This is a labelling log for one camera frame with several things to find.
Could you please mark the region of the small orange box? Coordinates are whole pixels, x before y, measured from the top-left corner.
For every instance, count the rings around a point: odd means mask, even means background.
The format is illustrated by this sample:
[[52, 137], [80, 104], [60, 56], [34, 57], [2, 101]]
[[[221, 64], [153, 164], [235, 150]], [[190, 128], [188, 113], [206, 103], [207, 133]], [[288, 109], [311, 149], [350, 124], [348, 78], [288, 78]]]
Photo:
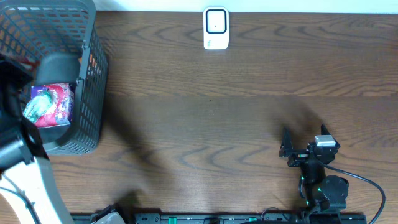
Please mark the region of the small orange box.
[[98, 65], [98, 62], [96, 61], [93, 54], [90, 54], [85, 78], [89, 77], [101, 78], [101, 76], [102, 76], [102, 71], [100, 66]]

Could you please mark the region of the purple red tissue pack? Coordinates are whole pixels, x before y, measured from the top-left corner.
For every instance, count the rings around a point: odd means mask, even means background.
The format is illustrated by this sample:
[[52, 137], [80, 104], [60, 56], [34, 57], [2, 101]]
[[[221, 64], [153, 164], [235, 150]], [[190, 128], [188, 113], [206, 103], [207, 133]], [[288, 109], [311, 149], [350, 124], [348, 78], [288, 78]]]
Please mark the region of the purple red tissue pack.
[[47, 91], [52, 97], [52, 105], [34, 123], [38, 128], [51, 128], [70, 125], [72, 122], [75, 87], [68, 83], [33, 86], [31, 99]]

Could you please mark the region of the mint green snack packet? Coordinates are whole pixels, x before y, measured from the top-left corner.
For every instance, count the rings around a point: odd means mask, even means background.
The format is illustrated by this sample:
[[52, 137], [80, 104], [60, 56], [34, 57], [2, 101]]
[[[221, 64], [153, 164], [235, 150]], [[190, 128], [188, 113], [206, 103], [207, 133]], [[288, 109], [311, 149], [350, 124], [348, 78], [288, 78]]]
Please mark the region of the mint green snack packet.
[[52, 105], [53, 95], [48, 89], [44, 89], [28, 102], [23, 111], [23, 115], [30, 122], [36, 123]]

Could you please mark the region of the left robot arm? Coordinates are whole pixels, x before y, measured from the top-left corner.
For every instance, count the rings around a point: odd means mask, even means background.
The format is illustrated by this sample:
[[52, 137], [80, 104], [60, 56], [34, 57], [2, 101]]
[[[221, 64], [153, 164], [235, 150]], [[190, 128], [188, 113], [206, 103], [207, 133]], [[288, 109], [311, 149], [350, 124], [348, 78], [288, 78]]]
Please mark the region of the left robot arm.
[[21, 223], [73, 223], [38, 129], [22, 114], [19, 91], [32, 77], [1, 55], [1, 195]]

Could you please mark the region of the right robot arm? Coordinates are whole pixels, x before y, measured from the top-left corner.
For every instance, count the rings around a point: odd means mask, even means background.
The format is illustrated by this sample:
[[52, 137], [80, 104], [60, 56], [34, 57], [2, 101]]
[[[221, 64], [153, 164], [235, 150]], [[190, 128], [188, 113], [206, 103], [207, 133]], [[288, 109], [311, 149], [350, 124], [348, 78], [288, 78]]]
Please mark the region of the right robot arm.
[[300, 168], [299, 192], [307, 203], [300, 212], [303, 223], [341, 223], [340, 211], [346, 208], [349, 183], [325, 172], [326, 165], [335, 160], [339, 148], [340, 144], [325, 125], [321, 125], [321, 134], [316, 135], [305, 149], [294, 148], [288, 129], [283, 129], [279, 156], [288, 159], [289, 167]]

